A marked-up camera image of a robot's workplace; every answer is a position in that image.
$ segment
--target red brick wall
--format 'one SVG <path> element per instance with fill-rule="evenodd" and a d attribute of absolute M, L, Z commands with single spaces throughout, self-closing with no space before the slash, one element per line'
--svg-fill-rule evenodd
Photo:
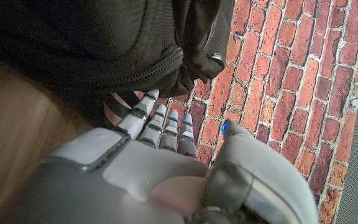
<path fill-rule="evenodd" d="M 168 106 L 192 114 L 205 164 L 223 121 L 239 120 L 296 166 L 320 222 L 334 222 L 358 107 L 358 0 L 237 0 L 226 69 Z"/>

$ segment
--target backpack zipper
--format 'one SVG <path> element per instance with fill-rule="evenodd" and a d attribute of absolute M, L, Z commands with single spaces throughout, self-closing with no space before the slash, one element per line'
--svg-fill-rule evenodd
<path fill-rule="evenodd" d="M 177 65 L 179 66 L 182 61 L 178 59 L 183 58 L 183 51 L 181 48 L 176 48 L 171 52 L 167 57 L 159 60 L 158 62 L 150 65 L 146 69 L 135 73 L 131 77 L 126 78 L 98 78 L 90 80 L 78 80 L 73 87 L 81 88 L 83 90 L 84 86 L 87 86 L 87 90 L 105 90 L 111 89 L 115 86 L 130 85 L 135 82 L 140 82 L 146 78 L 154 77 L 156 75 L 166 75 L 166 71 L 170 68 L 174 68 Z"/>

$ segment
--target gray prosthetic palm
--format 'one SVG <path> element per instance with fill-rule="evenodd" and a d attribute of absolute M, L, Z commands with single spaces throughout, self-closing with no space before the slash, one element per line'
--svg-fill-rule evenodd
<path fill-rule="evenodd" d="M 113 131 L 57 147 L 0 223 L 317 222 L 307 183 L 283 156 L 229 119 L 209 169 L 195 159 L 190 114 L 179 132 L 177 111 L 164 105 L 146 123 L 157 98 L 146 93 Z"/>

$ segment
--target blue fingertip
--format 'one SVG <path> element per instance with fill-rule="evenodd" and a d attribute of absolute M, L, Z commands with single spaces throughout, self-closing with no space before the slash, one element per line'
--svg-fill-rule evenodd
<path fill-rule="evenodd" d="M 227 121 L 225 121 L 224 123 L 223 123 L 223 126 L 222 126 L 222 134 L 224 134 L 224 132 L 226 131 L 226 128 L 227 128 L 227 125 L 228 125 L 229 123 L 227 122 Z"/>

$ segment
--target black backpack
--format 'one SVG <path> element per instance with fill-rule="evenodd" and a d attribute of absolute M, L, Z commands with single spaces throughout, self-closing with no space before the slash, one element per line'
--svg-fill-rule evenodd
<path fill-rule="evenodd" d="M 224 69 L 234 0 L 0 0 L 0 58 L 93 125 L 117 92 L 188 94 Z"/>

